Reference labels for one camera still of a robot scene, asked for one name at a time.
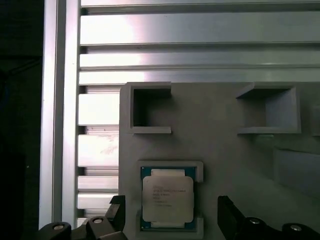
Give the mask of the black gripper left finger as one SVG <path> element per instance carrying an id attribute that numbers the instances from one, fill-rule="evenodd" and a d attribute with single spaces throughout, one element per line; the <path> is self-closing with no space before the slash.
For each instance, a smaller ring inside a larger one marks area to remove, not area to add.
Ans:
<path id="1" fill-rule="evenodd" d="M 126 199 L 115 195 L 104 215 L 87 218 L 72 229 L 67 222 L 52 222 L 37 232 L 38 240 L 125 240 Z"/>

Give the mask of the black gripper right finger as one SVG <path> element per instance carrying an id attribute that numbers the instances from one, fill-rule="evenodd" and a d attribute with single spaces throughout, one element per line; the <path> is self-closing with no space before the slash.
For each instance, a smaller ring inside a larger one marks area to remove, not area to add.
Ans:
<path id="1" fill-rule="evenodd" d="M 257 217 L 246 217 L 226 195 L 217 198 L 217 224 L 227 240 L 318 240 L 320 234 L 300 223 L 274 229 Z"/>

